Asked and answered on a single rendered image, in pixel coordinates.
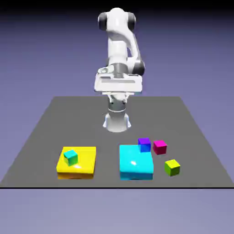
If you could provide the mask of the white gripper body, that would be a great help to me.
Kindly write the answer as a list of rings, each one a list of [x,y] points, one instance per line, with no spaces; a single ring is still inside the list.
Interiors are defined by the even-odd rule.
[[[97,92],[142,92],[140,75],[123,74],[123,78],[115,78],[112,73],[96,74],[94,90]]]

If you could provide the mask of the small purple cube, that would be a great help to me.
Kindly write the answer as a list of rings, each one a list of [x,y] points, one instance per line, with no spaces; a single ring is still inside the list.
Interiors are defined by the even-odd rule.
[[[141,153],[150,152],[151,151],[151,141],[149,138],[139,138],[138,146]]]

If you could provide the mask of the small magenta cube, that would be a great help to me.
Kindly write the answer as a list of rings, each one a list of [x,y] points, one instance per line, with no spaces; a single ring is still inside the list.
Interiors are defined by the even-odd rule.
[[[164,140],[157,140],[153,142],[153,150],[157,155],[166,154],[167,144]]]

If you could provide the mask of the small teal cube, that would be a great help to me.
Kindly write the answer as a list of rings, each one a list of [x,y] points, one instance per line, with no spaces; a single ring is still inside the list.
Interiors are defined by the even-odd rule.
[[[73,166],[78,163],[78,155],[72,149],[69,151],[64,152],[64,161],[68,166]]]

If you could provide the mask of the small lime green cube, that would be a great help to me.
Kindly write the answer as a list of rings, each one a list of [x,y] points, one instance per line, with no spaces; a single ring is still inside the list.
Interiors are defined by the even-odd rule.
[[[168,176],[175,176],[180,173],[181,165],[175,160],[168,160],[165,162],[165,172]]]

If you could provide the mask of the large cyan box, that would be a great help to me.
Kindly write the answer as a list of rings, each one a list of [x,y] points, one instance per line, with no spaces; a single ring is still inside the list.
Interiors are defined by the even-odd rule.
[[[152,180],[154,164],[151,152],[141,152],[138,145],[119,146],[121,180]]]

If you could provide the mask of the large yellow box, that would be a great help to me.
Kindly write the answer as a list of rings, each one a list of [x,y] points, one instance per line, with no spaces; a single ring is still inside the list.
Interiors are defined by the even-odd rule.
[[[96,147],[64,146],[56,170],[58,179],[92,179]]]

